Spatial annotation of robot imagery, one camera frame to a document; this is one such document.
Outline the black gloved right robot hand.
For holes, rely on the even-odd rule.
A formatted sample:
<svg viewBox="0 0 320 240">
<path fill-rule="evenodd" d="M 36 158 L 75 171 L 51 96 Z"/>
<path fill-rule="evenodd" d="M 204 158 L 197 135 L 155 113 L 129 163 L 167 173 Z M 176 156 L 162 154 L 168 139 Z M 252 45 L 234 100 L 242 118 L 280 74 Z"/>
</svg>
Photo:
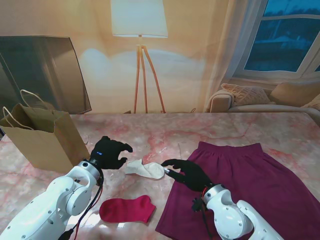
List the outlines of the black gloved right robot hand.
<svg viewBox="0 0 320 240">
<path fill-rule="evenodd" d="M 215 186 L 202 168 L 192 161 L 168 159 L 161 166 L 172 166 L 173 169 L 180 169 L 180 172 L 169 169 L 166 174 L 194 192 L 202 192 L 205 188 L 210 189 Z"/>
</svg>

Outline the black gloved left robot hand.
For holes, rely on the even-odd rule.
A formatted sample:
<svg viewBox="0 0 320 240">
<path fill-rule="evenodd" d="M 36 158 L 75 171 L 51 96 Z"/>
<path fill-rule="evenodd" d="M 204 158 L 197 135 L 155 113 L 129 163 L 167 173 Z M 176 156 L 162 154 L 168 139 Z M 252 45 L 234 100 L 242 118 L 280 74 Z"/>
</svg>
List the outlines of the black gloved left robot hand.
<svg viewBox="0 0 320 240">
<path fill-rule="evenodd" d="M 126 157 L 119 158 L 121 152 L 133 152 L 133 148 L 120 141 L 103 136 L 94 146 L 89 162 L 102 170 L 118 170 L 127 161 Z"/>
</svg>

